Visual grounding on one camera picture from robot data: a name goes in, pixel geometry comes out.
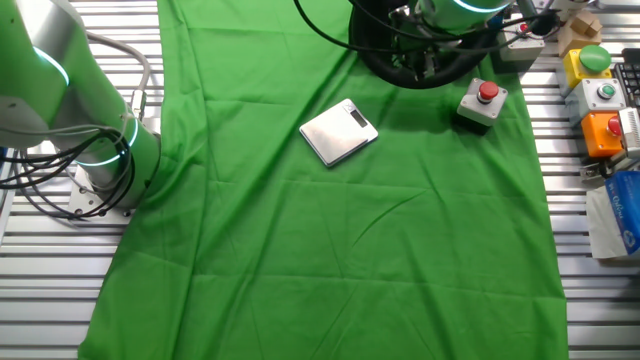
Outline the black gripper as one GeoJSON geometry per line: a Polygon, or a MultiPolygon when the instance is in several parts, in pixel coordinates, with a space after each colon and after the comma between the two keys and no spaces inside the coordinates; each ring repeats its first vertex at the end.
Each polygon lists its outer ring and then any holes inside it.
{"type": "Polygon", "coordinates": [[[432,79],[439,68],[439,44],[431,39],[419,40],[405,37],[404,49],[408,53],[404,55],[404,66],[409,69],[424,69],[424,79],[432,79]]]}

